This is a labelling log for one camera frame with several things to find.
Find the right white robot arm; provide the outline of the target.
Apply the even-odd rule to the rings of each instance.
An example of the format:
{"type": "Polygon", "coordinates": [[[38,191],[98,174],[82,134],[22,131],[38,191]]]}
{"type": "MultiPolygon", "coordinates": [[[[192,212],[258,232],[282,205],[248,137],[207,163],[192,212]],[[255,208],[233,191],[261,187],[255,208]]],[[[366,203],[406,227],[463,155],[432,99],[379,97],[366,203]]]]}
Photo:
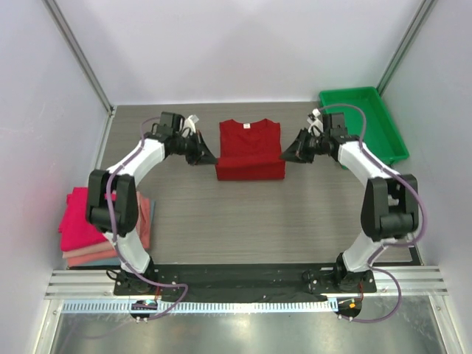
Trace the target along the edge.
{"type": "Polygon", "coordinates": [[[337,258],[326,280],[329,289],[357,292],[370,278],[370,267],[384,249],[402,246],[403,239],[417,231],[419,202],[417,179],[401,175],[373,156],[357,135],[348,132],[342,113],[323,114],[315,109],[309,127],[299,131],[281,154],[286,162],[308,164],[316,156],[329,156],[346,167],[364,186],[361,233],[337,258]]]}

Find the dark red t shirt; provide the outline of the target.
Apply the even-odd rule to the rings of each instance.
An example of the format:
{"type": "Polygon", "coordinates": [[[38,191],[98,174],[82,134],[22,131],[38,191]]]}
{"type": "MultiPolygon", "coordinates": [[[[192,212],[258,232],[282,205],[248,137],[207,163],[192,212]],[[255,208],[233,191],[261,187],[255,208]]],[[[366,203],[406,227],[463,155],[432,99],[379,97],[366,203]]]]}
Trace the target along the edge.
{"type": "Polygon", "coordinates": [[[262,119],[241,123],[228,119],[219,124],[221,154],[215,165],[219,181],[272,181],[285,178],[280,158],[281,126],[262,119]]]}

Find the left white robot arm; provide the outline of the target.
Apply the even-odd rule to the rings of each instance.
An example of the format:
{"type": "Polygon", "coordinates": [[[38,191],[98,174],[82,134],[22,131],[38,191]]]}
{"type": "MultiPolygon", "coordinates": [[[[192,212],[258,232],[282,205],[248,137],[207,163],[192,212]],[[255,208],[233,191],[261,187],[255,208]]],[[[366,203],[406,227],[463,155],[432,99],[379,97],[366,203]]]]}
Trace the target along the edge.
{"type": "Polygon", "coordinates": [[[162,112],[150,118],[150,131],[141,131],[137,146],[115,165],[95,169],[88,177],[86,221],[112,246],[120,270],[112,275],[115,291],[146,295],[159,288],[152,257],[138,235],[136,188],[158,164],[172,155],[190,166],[215,165],[217,158],[197,129],[198,117],[162,112]]]}

